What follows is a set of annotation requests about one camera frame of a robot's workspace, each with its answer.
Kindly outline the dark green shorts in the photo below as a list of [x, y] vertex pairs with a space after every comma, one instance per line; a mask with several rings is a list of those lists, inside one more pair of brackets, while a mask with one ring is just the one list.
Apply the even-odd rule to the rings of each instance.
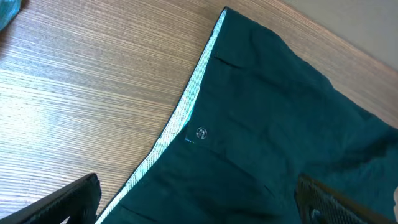
[[299, 223], [301, 174], [394, 218], [397, 130], [225, 8], [162, 134], [99, 222]]

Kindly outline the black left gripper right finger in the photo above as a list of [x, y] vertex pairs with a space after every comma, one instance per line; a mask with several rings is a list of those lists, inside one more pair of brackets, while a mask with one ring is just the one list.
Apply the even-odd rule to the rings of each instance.
[[295, 201], [305, 224], [395, 224], [307, 175], [298, 179]]

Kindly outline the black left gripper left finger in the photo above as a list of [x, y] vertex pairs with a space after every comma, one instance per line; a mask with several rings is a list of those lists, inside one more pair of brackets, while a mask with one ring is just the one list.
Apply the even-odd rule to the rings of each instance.
[[97, 219], [100, 181], [87, 174], [35, 203], [1, 219], [1, 224], [89, 224]]

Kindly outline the folded light blue jeans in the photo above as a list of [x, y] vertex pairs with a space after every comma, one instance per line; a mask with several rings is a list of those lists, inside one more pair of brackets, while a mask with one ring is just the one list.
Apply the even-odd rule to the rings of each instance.
[[0, 29], [3, 30], [18, 14], [21, 0], [1, 0], [0, 2]]

